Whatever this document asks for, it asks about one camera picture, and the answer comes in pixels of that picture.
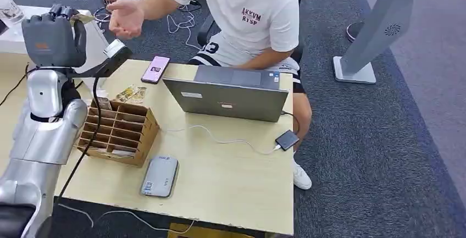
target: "white table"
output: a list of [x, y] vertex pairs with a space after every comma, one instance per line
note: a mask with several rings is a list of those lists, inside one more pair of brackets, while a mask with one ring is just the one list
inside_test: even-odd
[[[33, 7], [33, 6], [19, 6], [26, 18], [30, 18], [33, 15], [41, 15], [47, 13], [50, 7]], [[89, 10], [79, 10], [81, 14], [92, 15]], [[108, 46], [108, 42], [102, 34], [99, 26], [95, 21], [84, 25], [86, 28], [87, 45], [86, 45], [86, 63], [79, 68], [76, 68], [76, 72], [81, 73], [101, 64], [107, 57], [103, 53], [103, 50]], [[23, 33], [21, 30], [21, 23], [17, 23], [14, 28], [8, 29], [0, 35], [0, 53], [12, 53], [21, 55], [27, 55], [26, 46], [24, 44]], [[85, 84], [92, 88], [93, 79], [83, 79]], [[105, 79], [99, 81], [99, 87], [103, 84]]]

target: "shoe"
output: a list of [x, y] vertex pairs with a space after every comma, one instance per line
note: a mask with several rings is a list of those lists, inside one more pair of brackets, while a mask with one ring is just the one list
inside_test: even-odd
[[293, 158], [293, 181], [302, 190], [308, 190], [312, 186], [312, 181], [304, 169], [298, 165]]

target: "shorts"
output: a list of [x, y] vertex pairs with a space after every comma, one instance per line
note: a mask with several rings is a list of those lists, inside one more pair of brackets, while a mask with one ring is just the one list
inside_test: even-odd
[[[212, 36], [209, 43], [189, 60], [188, 64], [233, 67], [245, 64], [259, 54], [260, 52], [252, 53], [236, 48], [220, 32]], [[293, 93], [306, 93], [301, 84], [301, 70], [299, 64], [291, 57], [286, 58], [276, 66], [267, 68], [266, 70], [291, 73], [293, 75]]]

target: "office chair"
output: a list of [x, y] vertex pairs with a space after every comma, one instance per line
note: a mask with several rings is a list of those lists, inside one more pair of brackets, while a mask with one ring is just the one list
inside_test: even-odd
[[[212, 17], [211, 14], [209, 14], [209, 16], [206, 18], [201, 28], [199, 29], [199, 32], [197, 33], [197, 42], [199, 43], [201, 47], [207, 45], [208, 35], [209, 35], [210, 30], [214, 26], [214, 24], [215, 24], [214, 18]], [[299, 43], [290, 57], [299, 64], [302, 56], [303, 56], [303, 44]]]

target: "white t-shirt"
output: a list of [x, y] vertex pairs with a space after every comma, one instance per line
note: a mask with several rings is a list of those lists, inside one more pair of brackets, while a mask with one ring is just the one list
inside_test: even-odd
[[[175, 0], [189, 4], [190, 0]], [[206, 0], [225, 38], [236, 48], [258, 53], [298, 46], [298, 0]]]

